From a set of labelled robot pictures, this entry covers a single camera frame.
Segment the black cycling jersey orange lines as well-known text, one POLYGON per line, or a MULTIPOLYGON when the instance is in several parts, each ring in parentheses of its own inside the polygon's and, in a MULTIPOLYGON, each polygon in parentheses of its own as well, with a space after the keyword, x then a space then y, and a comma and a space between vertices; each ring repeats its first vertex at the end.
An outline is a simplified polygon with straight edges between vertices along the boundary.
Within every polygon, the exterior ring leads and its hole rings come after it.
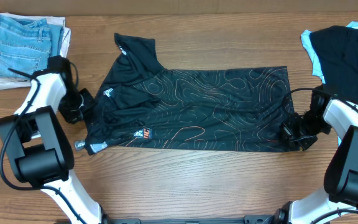
POLYGON ((279 138, 293 111, 287 68, 175 70, 157 59, 155 41, 116 34, 121 54, 85 119, 89 154, 111 146, 288 152, 279 138))

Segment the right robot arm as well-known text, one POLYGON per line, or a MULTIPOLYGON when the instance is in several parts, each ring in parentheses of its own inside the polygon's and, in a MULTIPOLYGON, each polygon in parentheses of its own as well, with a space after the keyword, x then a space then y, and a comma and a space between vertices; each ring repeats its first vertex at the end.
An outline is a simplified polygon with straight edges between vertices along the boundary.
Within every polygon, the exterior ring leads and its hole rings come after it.
POLYGON ((280 141, 308 149, 319 133, 335 130, 341 142, 326 169, 323 186, 309 196, 287 202, 268 223, 329 223, 358 214, 358 105, 322 84, 311 89, 310 108, 291 113, 280 127, 280 141))

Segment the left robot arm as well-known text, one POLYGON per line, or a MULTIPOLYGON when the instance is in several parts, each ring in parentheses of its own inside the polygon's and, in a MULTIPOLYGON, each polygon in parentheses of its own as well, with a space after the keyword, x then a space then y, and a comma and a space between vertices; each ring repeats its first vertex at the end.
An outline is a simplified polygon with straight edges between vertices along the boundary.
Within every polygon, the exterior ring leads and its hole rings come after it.
POLYGON ((49 195, 70 223, 108 223, 102 206, 75 174, 74 148, 57 119, 60 113, 67 123, 83 121, 96 104, 87 89, 78 89, 74 68, 57 55, 48 58, 43 70, 18 72, 31 87, 22 106, 0 119, 0 176, 12 189, 49 195))

